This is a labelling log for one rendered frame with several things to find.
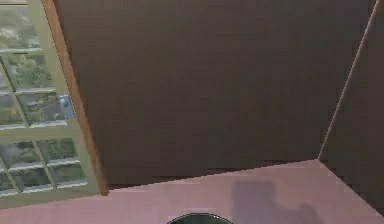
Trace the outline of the cream framed glass door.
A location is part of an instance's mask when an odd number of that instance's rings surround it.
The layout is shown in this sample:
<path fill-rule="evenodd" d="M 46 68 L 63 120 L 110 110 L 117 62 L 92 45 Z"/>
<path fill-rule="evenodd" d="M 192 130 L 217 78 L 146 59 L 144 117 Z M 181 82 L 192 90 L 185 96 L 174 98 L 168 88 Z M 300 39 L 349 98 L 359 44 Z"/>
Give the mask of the cream framed glass door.
<path fill-rule="evenodd" d="M 0 0 L 0 210 L 107 193 L 54 0 Z"/>

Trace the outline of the dark round robot base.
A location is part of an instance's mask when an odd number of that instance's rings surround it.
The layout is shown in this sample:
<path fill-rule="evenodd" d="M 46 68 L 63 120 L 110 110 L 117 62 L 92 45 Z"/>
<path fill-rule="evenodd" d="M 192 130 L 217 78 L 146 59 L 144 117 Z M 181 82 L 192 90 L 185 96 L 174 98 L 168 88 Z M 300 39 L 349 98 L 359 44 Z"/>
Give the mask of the dark round robot base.
<path fill-rule="evenodd" d="M 211 213 L 189 213 L 172 219 L 166 224 L 233 224 L 231 221 Z"/>

